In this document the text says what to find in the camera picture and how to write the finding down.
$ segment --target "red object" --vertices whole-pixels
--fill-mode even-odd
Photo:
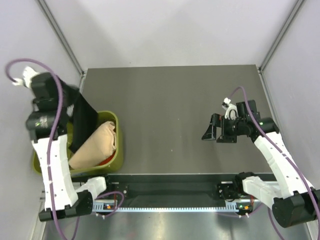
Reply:
[[[251,206],[254,206],[254,203],[255,203],[255,197],[250,195],[250,204],[251,204]]]
[[[103,160],[102,162],[100,162],[100,163],[99,163],[99,166],[105,165],[105,164],[107,164],[108,162],[110,162],[110,161],[114,158],[114,156],[115,156],[115,154],[116,154],[116,151],[117,151],[117,150],[115,150],[115,151],[113,152],[113,154],[112,154],[110,157],[108,157],[106,160]]]

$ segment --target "metal table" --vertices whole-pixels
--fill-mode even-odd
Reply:
[[[271,116],[255,65],[89,69],[83,96],[113,111],[124,132],[125,161],[118,174],[270,173],[245,136],[237,144],[201,141],[211,114],[244,86],[262,117]],[[243,101],[241,92],[232,101]]]
[[[223,179],[231,173],[270,173],[249,138],[239,137],[237,144],[201,141],[211,114],[224,112],[223,99],[239,85],[256,101],[262,117],[271,115],[254,65],[89,69],[83,95],[97,111],[110,110],[118,116],[125,160],[114,177],[216,174]],[[241,102],[242,93],[232,100]],[[70,238],[75,220],[63,219],[60,225]],[[42,239],[57,239],[54,228],[48,222]],[[311,239],[305,224],[280,231],[285,239]],[[249,219],[215,212],[119,212],[106,220],[89,215],[81,218],[76,237],[87,239],[269,240],[278,236],[267,208],[262,207]]]

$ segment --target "cable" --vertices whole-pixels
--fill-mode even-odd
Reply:
[[[14,83],[16,83],[17,81],[14,80],[13,77],[11,77],[10,75],[10,68],[12,67],[12,65],[16,64],[16,63],[21,63],[21,62],[29,62],[29,63],[34,63],[37,64],[39,66],[41,66],[42,68],[44,68],[45,70],[47,70],[53,77],[55,84],[56,84],[56,88],[58,91],[58,107],[57,107],[57,111],[56,111],[56,115],[54,118],[54,122],[52,125],[52,129],[50,132],[50,136],[49,136],[49,143],[48,143],[48,148],[47,148],[47,152],[46,152],[46,158],[47,158],[47,170],[48,170],[48,179],[49,179],[49,187],[50,187],[50,197],[51,197],[51,204],[52,204],[52,216],[53,216],[53,221],[56,227],[56,230],[58,231],[59,235],[61,236],[61,238],[63,240],[68,240],[66,238],[66,236],[64,235],[64,233],[62,232],[60,226],[59,226],[59,222],[58,222],[58,218],[57,218],[57,211],[56,211],[56,205],[55,205],[55,197],[54,197],[54,186],[53,186],[53,182],[52,182],[52,172],[51,172],[51,167],[50,167],[50,152],[51,152],[51,145],[54,139],[54,134],[55,131],[57,129],[57,125],[58,125],[58,121],[60,118],[60,114],[61,114],[61,110],[62,110],[62,106],[63,106],[63,90],[62,90],[62,86],[61,83],[59,81],[58,76],[54,73],[54,71],[48,67],[47,65],[43,64],[40,61],[34,60],[34,59],[30,59],[30,58],[18,58],[15,60],[12,60],[10,62],[8,62],[5,66],[5,74],[6,76]],[[77,230],[78,230],[78,226],[79,226],[79,217],[76,220],[76,225],[75,225],[75,229],[74,229],[74,233],[73,236],[71,238],[71,240],[74,240],[77,234]]]
[[[254,115],[252,114],[251,112],[251,109],[250,109],[250,106],[249,106],[249,103],[248,103],[248,98],[247,98],[247,94],[246,94],[246,91],[245,91],[245,88],[243,86],[238,86],[231,94],[230,96],[228,97],[229,99],[231,99],[231,97],[235,94],[235,92],[237,92],[238,90],[242,90],[243,92],[243,97],[244,97],[244,102],[245,102],[245,106],[246,106],[246,109],[255,125],[255,127],[259,130],[259,132],[261,133],[261,135],[263,137],[265,137],[265,139],[267,139],[269,141],[269,143],[271,143],[275,149],[278,150],[279,153],[281,153],[283,155],[283,157],[290,163],[290,165],[294,168],[294,170],[298,173],[299,177],[301,178],[307,192],[308,192],[308,195],[310,196],[310,199],[312,201],[312,205],[314,207],[314,210],[315,210],[315,213],[316,213],[316,217],[317,217],[317,220],[318,220],[318,226],[320,227],[320,211],[319,211],[319,208],[318,208],[318,205],[317,205],[317,201],[314,197],[314,195],[312,194],[311,192],[311,189],[307,183],[307,179],[305,178],[305,176],[303,175],[303,173],[300,171],[300,169],[295,165],[295,163],[286,155],[283,153],[283,151],[266,135],[266,133],[261,129],[261,127],[259,126],[259,124],[257,123]],[[281,239],[284,239],[283,236],[280,234],[280,232],[278,231],[278,229],[276,228],[276,225],[273,225],[274,227],[274,230],[276,231],[276,233],[279,235],[279,237]],[[320,231],[318,232],[318,240],[320,240]]]
[[[272,227],[273,227],[273,229],[275,230],[275,232],[278,234],[279,238],[280,238],[281,240],[285,240],[285,238],[281,235],[279,229],[277,228],[277,226],[276,226],[276,224],[275,224],[275,222],[274,222],[274,220],[273,220],[273,218],[272,218],[270,208],[268,208],[268,215],[269,215],[269,219],[270,219],[270,222],[271,222],[271,224],[272,224]]]
[[[96,199],[102,199],[102,198],[107,197],[107,196],[110,196],[110,195],[112,195],[112,194],[119,194],[119,195],[121,195],[121,201],[120,201],[119,204],[116,205],[116,207],[113,209],[112,212],[110,212],[108,215],[103,215],[105,218],[110,217],[110,216],[112,216],[113,214],[116,213],[116,211],[118,210],[118,208],[120,208],[121,205],[122,205],[122,203],[124,202],[125,196],[124,196],[124,194],[123,194],[122,192],[120,192],[120,191],[110,191],[110,192],[104,193],[104,194],[102,194],[102,195],[100,195],[100,196],[98,196],[98,197],[96,198]]]

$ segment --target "green bin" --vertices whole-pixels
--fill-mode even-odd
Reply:
[[[115,123],[115,132],[116,132],[116,150],[113,158],[104,165],[98,165],[89,168],[83,169],[70,169],[71,177],[78,177],[78,176],[90,176],[90,175],[99,175],[99,174],[109,174],[118,171],[123,162],[124,162],[124,149],[123,149],[123,135],[121,129],[119,127],[119,121],[117,116],[111,111],[99,111],[98,112],[98,121],[97,121],[97,128],[107,122],[112,121]],[[73,125],[71,123],[67,124],[67,132],[68,132],[68,141],[67,141],[67,156],[70,159],[73,153],[69,150],[69,146],[72,143],[73,139]],[[36,173],[41,174],[41,167],[38,156],[35,151],[33,151],[33,161],[32,161],[33,169]]]

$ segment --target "beige cloth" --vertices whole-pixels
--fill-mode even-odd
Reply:
[[[107,121],[95,130],[69,160],[73,169],[97,166],[116,150],[115,124]]]

